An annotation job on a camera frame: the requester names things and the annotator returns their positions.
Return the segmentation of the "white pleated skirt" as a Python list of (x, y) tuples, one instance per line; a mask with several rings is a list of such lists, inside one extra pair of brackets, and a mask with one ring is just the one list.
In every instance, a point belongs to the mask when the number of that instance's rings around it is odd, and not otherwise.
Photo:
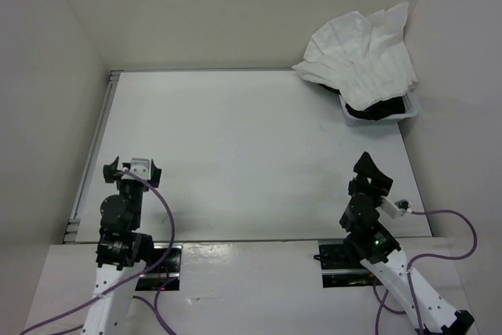
[(368, 16), (354, 11), (319, 28), (304, 60), (293, 70), (305, 81), (340, 92), (356, 111), (402, 96), (417, 84), (404, 28), (409, 3), (401, 2)]

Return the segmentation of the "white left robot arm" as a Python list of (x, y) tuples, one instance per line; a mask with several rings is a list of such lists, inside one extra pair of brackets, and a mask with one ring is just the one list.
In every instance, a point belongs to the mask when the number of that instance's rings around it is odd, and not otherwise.
[(100, 239), (96, 248), (96, 281), (93, 299), (82, 327), (83, 334), (121, 334), (129, 313), (139, 272), (156, 261), (150, 235), (138, 233), (143, 195), (148, 191), (130, 171), (157, 188), (162, 171), (147, 158), (118, 160), (103, 167), (104, 180), (117, 192), (100, 205)]

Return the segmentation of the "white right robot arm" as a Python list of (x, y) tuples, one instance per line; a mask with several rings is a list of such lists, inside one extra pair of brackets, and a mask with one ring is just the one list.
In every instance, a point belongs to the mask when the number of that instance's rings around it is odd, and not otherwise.
[(392, 219), (405, 215), (425, 216), (411, 209), (409, 201), (391, 201), (393, 180), (382, 173), (368, 152), (355, 163), (349, 181), (349, 202), (340, 218), (347, 232), (344, 259), (353, 267), (363, 266), (383, 284), (387, 294), (401, 305), (418, 334), (466, 334), (475, 322), (467, 310), (451, 305), (414, 267), (417, 260), (455, 257), (433, 253), (411, 259), (398, 240), (380, 222), (380, 214)]

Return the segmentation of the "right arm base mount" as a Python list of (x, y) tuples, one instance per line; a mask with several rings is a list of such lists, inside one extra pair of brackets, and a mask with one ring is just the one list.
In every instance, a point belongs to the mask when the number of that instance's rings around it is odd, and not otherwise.
[(318, 243), (313, 258), (319, 262), (324, 288), (351, 288), (381, 286), (382, 283), (367, 268), (347, 255), (340, 240)]

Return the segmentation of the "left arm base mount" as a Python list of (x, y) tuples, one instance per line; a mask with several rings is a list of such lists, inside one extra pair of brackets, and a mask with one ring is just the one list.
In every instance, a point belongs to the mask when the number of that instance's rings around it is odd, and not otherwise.
[(169, 255), (156, 269), (139, 277), (135, 291), (177, 291), (180, 288), (182, 250), (181, 244), (174, 244)]

